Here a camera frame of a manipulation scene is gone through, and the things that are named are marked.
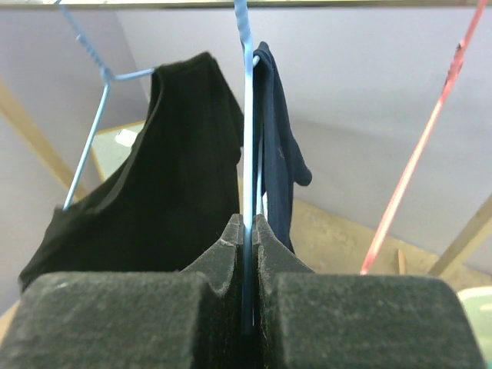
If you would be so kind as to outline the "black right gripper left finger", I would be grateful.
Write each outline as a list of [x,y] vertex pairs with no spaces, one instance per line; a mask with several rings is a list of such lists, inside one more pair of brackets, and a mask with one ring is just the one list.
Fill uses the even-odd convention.
[[22,295],[3,368],[239,368],[242,219],[181,272],[54,273]]

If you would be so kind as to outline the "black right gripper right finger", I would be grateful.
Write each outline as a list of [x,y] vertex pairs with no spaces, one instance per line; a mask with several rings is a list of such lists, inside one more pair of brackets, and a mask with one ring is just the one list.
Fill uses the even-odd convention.
[[267,368],[484,368],[454,291],[425,276],[317,274],[254,219]]

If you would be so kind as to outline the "navy blue t shirt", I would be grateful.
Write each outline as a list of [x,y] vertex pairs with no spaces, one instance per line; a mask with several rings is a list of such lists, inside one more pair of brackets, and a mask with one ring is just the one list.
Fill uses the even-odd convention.
[[312,173],[291,130],[287,102],[274,56],[261,42],[254,56],[254,153],[262,154],[262,194],[267,196],[268,223],[290,251],[294,184],[308,186]]

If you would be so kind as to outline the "pink wire hanger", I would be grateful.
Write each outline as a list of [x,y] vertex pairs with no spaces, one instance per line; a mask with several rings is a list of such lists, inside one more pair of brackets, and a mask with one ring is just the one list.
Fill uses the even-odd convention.
[[408,163],[402,172],[397,187],[395,188],[394,193],[392,194],[387,208],[377,227],[377,230],[375,231],[374,238],[361,266],[360,275],[366,275],[369,272],[384,243],[389,228],[394,220],[394,216],[396,215],[397,209],[399,208],[404,193],[407,190],[407,186],[409,185],[414,170],[417,167],[417,163],[421,158],[428,139],[431,136],[431,132],[433,131],[434,126],[437,122],[437,118],[439,117],[439,114],[443,108],[444,102],[447,100],[448,95],[450,94],[452,88],[454,87],[454,84],[456,83],[456,80],[464,63],[464,55],[471,42],[471,39],[473,38],[473,35],[476,31],[481,16],[484,13],[486,5],[487,0],[480,0],[477,2],[476,9],[474,10],[472,19],[467,26],[464,37],[460,40],[456,47],[454,57],[448,69],[447,77],[445,79],[440,97],[438,98],[434,110],[432,111],[429,120],[424,127],[424,130],[417,142],[417,145],[415,146],[415,149],[413,150]]

